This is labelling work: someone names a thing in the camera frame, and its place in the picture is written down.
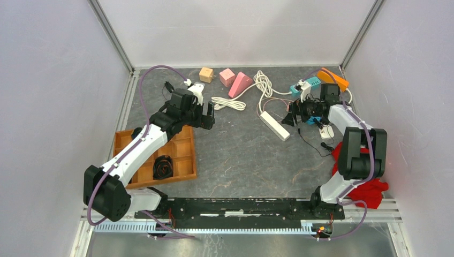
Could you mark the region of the pink triangular power strip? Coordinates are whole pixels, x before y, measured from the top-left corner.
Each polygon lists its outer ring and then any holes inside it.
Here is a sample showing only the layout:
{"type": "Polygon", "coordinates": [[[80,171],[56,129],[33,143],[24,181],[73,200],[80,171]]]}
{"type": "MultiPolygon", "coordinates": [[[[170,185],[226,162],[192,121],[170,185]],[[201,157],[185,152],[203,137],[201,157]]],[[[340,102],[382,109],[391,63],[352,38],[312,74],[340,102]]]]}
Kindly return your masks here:
{"type": "Polygon", "coordinates": [[[228,96],[233,99],[239,96],[246,88],[251,86],[253,80],[243,72],[239,72],[230,88],[228,96]]]}

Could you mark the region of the teal power strip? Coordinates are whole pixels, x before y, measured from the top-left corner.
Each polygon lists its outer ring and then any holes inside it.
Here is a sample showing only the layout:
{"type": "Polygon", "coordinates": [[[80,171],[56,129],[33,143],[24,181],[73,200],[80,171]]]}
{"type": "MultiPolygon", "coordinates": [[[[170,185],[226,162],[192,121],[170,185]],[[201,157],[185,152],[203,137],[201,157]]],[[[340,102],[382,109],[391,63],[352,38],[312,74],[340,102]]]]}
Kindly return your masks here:
{"type": "Polygon", "coordinates": [[[317,77],[311,77],[307,80],[299,80],[296,84],[290,86],[291,96],[293,98],[300,97],[304,99],[312,88],[316,88],[321,85],[321,80],[317,77]]]}

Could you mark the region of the beige cube adapter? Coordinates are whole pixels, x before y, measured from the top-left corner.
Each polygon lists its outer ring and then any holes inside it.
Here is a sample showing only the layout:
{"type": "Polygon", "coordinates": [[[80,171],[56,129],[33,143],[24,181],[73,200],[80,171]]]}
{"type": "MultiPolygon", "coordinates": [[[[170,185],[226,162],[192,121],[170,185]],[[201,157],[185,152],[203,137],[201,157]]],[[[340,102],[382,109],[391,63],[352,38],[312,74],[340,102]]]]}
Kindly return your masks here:
{"type": "Polygon", "coordinates": [[[202,67],[199,72],[201,82],[211,83],[214,78],[214,70],[208,67],[202,67]]]}

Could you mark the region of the blue square plug adapter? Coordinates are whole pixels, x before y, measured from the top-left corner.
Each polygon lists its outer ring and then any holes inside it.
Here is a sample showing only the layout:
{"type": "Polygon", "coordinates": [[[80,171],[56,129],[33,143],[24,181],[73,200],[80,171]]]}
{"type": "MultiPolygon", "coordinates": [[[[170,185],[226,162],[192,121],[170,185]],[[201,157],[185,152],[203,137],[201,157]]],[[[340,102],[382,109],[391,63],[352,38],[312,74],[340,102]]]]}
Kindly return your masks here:
{"type": "Polygon", "coordinates": [[[317,126],[322,126],[321,123],[321,117],[320,116],[311,116],[306,123],[308,125],[317,125],[317,126]]]}

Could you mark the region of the white square plug adapter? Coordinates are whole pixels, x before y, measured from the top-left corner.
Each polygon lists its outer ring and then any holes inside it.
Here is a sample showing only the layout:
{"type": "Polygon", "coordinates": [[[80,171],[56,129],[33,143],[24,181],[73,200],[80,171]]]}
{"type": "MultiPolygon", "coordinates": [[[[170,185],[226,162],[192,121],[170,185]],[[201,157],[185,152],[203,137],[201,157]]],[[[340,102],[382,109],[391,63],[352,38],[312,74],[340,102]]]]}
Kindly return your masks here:
{"type": "Polygon", "coordinates": [[[322,140],[328,140],[334,138],[334,131],[331,125],[323,126],[319,129],[319,134],[322,140]]]}

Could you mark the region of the white power strip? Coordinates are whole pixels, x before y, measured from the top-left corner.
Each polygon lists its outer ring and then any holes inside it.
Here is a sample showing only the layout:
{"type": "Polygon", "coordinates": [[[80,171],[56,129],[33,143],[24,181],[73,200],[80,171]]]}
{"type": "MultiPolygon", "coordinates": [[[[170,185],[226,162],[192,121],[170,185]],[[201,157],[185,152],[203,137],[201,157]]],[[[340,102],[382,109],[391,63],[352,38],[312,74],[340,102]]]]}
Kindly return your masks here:
{"type": "Polygon", "coordinates": [[[286,141],[290,134],[289,132],[270,114],[266,111],[263,111],[259,114],[259,118],[263,121],[263,123],[270,128],[282,141],[286,141]]]}

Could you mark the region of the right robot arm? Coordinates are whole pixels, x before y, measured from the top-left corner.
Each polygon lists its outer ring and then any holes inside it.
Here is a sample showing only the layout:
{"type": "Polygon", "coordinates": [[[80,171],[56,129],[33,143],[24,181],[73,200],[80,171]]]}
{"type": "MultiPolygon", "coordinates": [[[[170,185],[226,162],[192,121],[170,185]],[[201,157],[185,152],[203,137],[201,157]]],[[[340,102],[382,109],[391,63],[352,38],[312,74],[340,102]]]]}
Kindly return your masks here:
{"type": "Polygon", "coordinates": [[[323,122],[334,125],[343,135],[337,170],[328,182],[316,188],[310,199],[310,214],[324,218],[331,210],[340,207],[351,191],[383,176],[387,132],[372,128],[360,119],[341,99],[341,89],[337,84],[322,84],[318,98],[306,96],[291,102],[282,122],[297,126],[299,119],[306,122],[311,117],[321,117],[323,122]]]}

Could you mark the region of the pink cube adapter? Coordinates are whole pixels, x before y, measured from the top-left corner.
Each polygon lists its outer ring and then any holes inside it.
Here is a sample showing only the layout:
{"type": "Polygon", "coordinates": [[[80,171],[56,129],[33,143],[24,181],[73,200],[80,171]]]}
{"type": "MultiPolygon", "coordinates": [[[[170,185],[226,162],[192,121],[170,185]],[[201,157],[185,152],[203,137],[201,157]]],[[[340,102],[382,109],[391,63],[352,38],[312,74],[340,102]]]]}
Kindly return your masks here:
{"type": "Polygon", "coordinates": [[[230,68],[227,68],[219,73],[219,79],[225,87],[231,87],[236,79],[236,74],[230,68]]]}

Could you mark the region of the orange power strip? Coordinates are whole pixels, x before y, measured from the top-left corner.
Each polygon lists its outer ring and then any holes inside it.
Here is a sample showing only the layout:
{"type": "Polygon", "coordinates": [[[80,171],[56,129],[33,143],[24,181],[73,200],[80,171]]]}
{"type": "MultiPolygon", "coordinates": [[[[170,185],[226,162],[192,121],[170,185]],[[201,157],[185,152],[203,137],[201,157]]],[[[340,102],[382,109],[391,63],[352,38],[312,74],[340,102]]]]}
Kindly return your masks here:
{"type": "Polygon", "coordinates": [[[339,86],[341,92],[346,91],[350,84],[347,80],[334,74],[333,72],[329,71],[325,67],[321,68],[317,72],[316,76],[325,83],[337,84],[339,86]]]}

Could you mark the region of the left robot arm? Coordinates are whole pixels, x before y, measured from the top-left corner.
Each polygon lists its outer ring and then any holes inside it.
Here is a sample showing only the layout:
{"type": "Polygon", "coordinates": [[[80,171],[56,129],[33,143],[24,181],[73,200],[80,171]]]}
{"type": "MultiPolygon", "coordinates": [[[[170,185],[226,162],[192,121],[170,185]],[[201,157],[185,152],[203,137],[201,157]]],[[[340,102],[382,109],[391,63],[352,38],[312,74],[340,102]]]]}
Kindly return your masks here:
{"type": "Polygon", "coordinates": [[[92,211],[112,222],[128,212],[147,210],[155,218],[168,212],[168,203],[155,190],[128,190],[126,187],[139,168],[184,126],[210,130],[215,124],[214,104],[208,103],[203,113],[203,89],[200,83],[187,89],[177,88],[171,99],[147,121],[139,134],[116,156],[100,167],[89,166],[84,172],[83,202],[91,225],[92,211]]]}

